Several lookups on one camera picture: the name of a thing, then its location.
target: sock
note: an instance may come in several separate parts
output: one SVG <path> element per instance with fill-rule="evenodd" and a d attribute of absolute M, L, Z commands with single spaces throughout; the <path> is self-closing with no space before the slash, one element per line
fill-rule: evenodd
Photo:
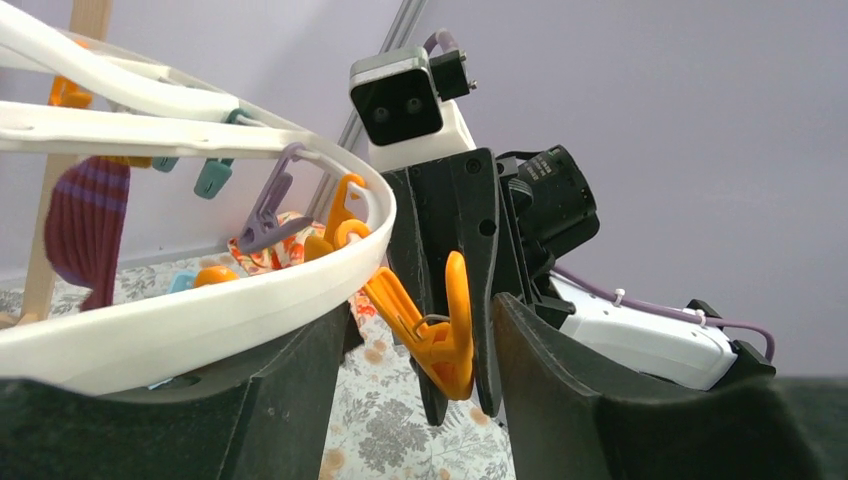
<path fill-rule="evenodd" d="M 66 282 L 91 289 L 81 311 L 112 305 L 129 184 L 129 165 L 91 157 L 53 189 L 44 225 L 47 260 Z"/>

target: wooden stick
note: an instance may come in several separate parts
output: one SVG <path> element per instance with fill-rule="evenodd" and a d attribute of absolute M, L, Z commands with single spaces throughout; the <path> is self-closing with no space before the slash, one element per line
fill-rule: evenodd
<path fill-rule="evenodd" d="M 69 30 L 94 40 L 106 38 L 112 0 L 74 0 Z M 44 250 L 44 220 L 50 207 L 53 187 L 65 171 L 77 162 L 76 155 L 48 155 L 41 183 L 41 200 L 35 219 L 35 234 L 27 268 L 21 319 L 18 325 L 44 320 L 50 314 L 56 273 L 47 261 Z"/>

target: white wall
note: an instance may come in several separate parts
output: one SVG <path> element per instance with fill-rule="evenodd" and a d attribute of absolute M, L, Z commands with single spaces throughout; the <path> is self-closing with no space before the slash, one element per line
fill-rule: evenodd
<path fill-rule="evenodd" d="M 13 3 L 67 28 L 70 0 Z M 379 51 L 400 3 L 117 0 L 107 40 L 337 140 L 352 110 L 350 65 Z M 51 81 L 0 70 L 0 99 L 43 104 Z M 237 160 L 211 201 L 192 192 L 202 164 L 184 161 L 167 175 L 134 172 L 123 262 L 209 249 L 239 233 L 273 162 Z M 289 168 L 296 184 L 283 209 L 302 211 L 320 174 L 305 164 Z M 43 155 L 0 154 L 0 282 L 25 275 L 43 170 Z"/>
<path fill-rule="evenodd" d="M 432 0 L 413 40 L 468 51 L 478 145 L 574 155 L 601 232 L 563 264 L 760 322 L 784 374 L 844 375 L 846 25 L 843 0 Z"/>

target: orange patterned cloth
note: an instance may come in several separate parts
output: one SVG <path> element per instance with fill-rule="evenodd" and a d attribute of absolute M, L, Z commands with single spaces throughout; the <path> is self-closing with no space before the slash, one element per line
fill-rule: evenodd
<path fill-rule="evenodd" d="M 277 220 L 282 225 L 289 220 L 302 216 L 297 212 L 285 212 L 277 215 Z M 261 275 L 303 263 L 303 244 L 306 238 L 312 235 L 324 235 L 324 225 L 312 222 L 311 227 L 301 230 L 297 235 L 256 253 L 242 253 L 238 249 L 237 239 L 235 238 L 231 238 L 227 242 L 227 248 L 248 275 Z M 356 323 L 360 328 L 365 322 L 377 316 L 377 309 L 364 291 L 356 292 L 349 301 L 351 310 L 356 317 Z"/>

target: floral cloth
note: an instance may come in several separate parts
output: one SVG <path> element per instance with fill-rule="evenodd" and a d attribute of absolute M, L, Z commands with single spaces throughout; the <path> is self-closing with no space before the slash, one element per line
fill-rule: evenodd
<path fill-rule="evenodd" d="M 294 215 L 280 217 L 285 221 Z M 123 270 L 115 282 L 115 303 L 164 295 L 182 270 L 226 265 L 247 276 L 296 265 L 303 259 L 305 237 L 319 232 L 323 227 L 316 224 L 256 255 L 242 255 L 231 245 L 232 255 Z M 58 281 L 51 316 L 77 312 L 87 294 L 86 289 Z M 21 300 L 19 289 L 0 290 L 0 311 L 19 314 Z M 427 425 L 409 353 L 393 345 L 391 330 L 367 297 L 355 295 L 351 307 L 365 345 L 351 352 L 339 370 L 319 479 L 514 479 L 506 430 L 471 401 L 451 402 L 442 426 Z"/>

